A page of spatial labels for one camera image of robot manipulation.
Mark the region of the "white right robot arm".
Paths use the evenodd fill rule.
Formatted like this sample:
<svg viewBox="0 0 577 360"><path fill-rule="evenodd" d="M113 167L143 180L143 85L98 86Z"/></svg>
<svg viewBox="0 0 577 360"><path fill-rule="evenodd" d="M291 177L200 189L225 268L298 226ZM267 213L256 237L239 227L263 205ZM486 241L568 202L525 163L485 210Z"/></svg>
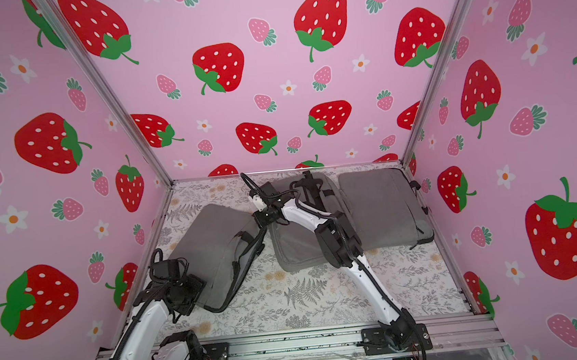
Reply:
<svg viewBox="0 0 577 360"><path fill-rule="evenodd" d="M414 344L424 349L422 329L409 310L397 303L377 278L363 253L360 238L345 214L330 214L292 199L283 206L269 205L256 211L254 218L260 229L281 220L314 233L327 262L344 271L372 306L386 336L386 344L397 351Z"/></svg>

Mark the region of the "grey laptop sleeve bag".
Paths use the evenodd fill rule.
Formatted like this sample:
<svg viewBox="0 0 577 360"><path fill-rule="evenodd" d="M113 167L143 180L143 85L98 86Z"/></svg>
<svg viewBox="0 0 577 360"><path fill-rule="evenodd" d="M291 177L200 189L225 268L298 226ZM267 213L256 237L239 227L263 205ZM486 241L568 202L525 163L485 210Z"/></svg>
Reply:
<svg viewBox="0 0 577 360"><path fill-rule="evenodd" d="M338 184L364 250L434 241L428 209L417 199L420 186L402 169L347 172Z"/></svg>

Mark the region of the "grey backpack with black straps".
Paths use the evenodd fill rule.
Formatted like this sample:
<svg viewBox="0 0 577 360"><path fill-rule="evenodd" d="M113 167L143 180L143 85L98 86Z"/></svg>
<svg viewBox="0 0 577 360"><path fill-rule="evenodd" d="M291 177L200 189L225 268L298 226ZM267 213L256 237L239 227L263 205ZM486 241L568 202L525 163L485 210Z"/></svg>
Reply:
<svg viewBox="0 0 577 360"><path fill-rule="evenodd" d="M268 183L272 183L281 194L283 202L296 199L308 207L330 214L341 212L354 229L351 212L336 184L327 175L306 171L301 175ZM286 271L296 272L328 263L311 231L289 222L287 226L272 224L269 229L275 254Z"/></svg>

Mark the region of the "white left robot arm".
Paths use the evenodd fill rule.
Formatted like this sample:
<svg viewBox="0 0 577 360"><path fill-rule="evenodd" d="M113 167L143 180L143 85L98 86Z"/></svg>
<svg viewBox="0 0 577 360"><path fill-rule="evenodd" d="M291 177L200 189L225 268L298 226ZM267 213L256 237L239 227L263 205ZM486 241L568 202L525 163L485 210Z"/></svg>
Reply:
<svg viewBox="0 0 577 360"><path fill-rule="evenodd" d="M148 286L137 296L134 315L108 360L211 360L192 331L172 334L153 350L169 317L190 314L204 287L204 281L191 274L182 281Z"/></svg>

